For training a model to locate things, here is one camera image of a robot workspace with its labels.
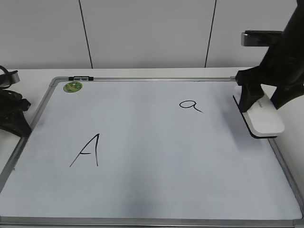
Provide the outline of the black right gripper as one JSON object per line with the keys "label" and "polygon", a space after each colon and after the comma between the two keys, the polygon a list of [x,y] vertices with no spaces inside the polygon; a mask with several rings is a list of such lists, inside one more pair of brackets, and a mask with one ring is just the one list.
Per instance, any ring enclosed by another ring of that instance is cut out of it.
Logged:
{"label": "black right gripper", "polygon": [[281,35],[268,47],[261,63],[238,71],[236,82],[242,86],[239,109],[248,109],[264,96],[261,84],[275,86],[271,102],[278,110],[289,101],[304,95],[304,37]]}

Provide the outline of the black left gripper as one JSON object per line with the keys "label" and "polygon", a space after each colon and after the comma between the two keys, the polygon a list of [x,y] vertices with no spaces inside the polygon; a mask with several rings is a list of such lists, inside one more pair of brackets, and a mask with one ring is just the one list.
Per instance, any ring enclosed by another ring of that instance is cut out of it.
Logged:
{"label": "black left gripper", "polygon": [[32,129],[24,116],[31,103],[17,92],[0,91],[0,129],[18,137],[30,136]]}

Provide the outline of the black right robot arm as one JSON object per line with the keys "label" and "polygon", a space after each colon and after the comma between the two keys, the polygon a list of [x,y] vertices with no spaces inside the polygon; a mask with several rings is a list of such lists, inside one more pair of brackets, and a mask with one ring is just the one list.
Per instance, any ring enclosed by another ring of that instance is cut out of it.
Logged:
{"label": "black right robot arm", "polygon": [[247,112],[264,92],[262,85],[276,87],[271,102],[279,109],[304,94],[304,2],[297,1],[283,31],[246,30],[241,45],[268,47],[261,63],[238,71],[235,80],[242,87],[239,109]]}

